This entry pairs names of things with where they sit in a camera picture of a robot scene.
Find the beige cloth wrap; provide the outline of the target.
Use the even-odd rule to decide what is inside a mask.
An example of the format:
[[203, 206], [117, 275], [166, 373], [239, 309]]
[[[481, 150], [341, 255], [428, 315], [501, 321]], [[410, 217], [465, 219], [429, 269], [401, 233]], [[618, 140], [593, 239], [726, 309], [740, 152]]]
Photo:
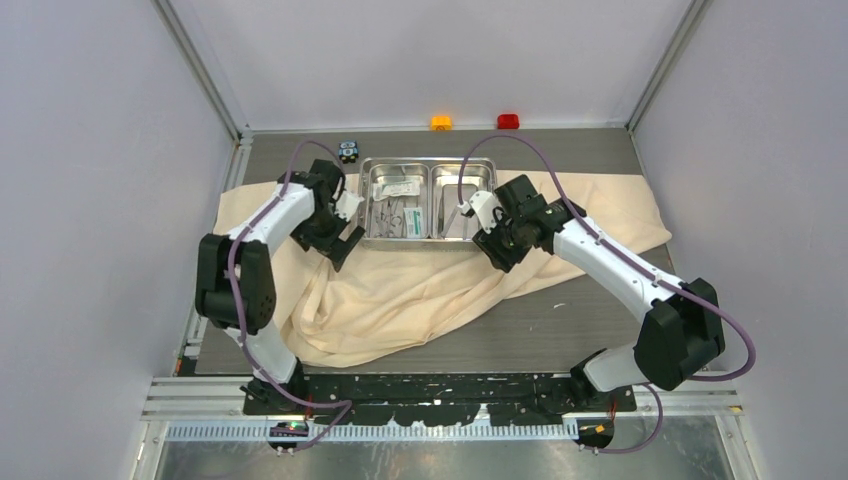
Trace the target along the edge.
[[[605, 234], [634, 253], [672, 238], [654, 195], [638, 175], [557, 174], [572, 202]], [[223, 193], [213, 233], [242, 223], [269, 197], [276, 181]], [[424, 345], [472, 322], [504, 299], [521, 297], [584, 275], [578, 267], [532, 250], [510, 273], [478, 250], [379, 251], [355, 247], [340, 273], [314, 251], [286, 241], [272, 257], [285, 345], [301, 362], [352, 367]]]

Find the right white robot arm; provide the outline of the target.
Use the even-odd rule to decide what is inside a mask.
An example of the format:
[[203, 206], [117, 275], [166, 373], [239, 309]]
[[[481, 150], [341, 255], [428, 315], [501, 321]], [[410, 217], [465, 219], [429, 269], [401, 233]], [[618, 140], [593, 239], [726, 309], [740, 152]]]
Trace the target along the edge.
[[477, 191], [459, 211], [476, 217], [474, 244], [505, 273], [533, 249], [585, 272], [613, 294], [640, 324], [635, 341], [602, 349], [574, 366], [571, 397], [596, 410], [611, 391], [651, 383], [671, 391], [725, 350], [715, 289], [705, 280], [685, 282], [607, 236], [579, 206], [547, 201], [520, 175], [494, 192]]

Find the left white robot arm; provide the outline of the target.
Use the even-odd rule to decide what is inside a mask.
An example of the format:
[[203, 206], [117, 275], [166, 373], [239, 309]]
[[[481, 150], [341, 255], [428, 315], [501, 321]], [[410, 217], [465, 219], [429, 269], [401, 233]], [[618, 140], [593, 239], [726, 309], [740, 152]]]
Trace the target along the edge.
[[364, 230], [351, 227], [362, 197], [346, 187], [342, 169], [315, 160], [308, 171], [287, 171], [270, 197], [224, 234], [199, 243], [195, 309], [224, 331], [251, 365], [280, 412], [298, 412], [307, 398], [297, 380], [300, 361], [273, 322], [277, 292], [272, 257], [288, 240], [340, 270]]

